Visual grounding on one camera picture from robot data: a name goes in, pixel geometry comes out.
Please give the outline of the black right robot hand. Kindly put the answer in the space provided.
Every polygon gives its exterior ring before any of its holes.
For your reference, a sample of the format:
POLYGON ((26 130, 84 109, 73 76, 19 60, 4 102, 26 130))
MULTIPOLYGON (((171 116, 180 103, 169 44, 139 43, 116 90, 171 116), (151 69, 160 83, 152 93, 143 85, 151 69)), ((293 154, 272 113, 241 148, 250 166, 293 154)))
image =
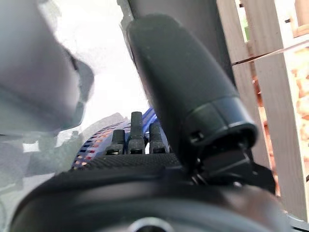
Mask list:
POLYGON ((132 21, 133 60, 158 122, 102 131, 17 207, 12 232, 290 232, 258 129, 208 50, 175 19, 132 21))

